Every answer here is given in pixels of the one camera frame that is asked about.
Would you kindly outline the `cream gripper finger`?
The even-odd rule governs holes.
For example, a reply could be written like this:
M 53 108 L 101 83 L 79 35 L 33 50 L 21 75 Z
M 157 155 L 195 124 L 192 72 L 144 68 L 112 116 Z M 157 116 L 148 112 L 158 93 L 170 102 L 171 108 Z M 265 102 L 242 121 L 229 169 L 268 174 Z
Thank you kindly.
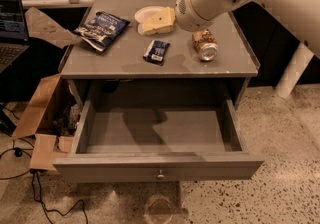
M 140 23 L 138 25 L 138 33 L 140 35 L 153 35 L 157 33 L 157 30 L 151 24 Z

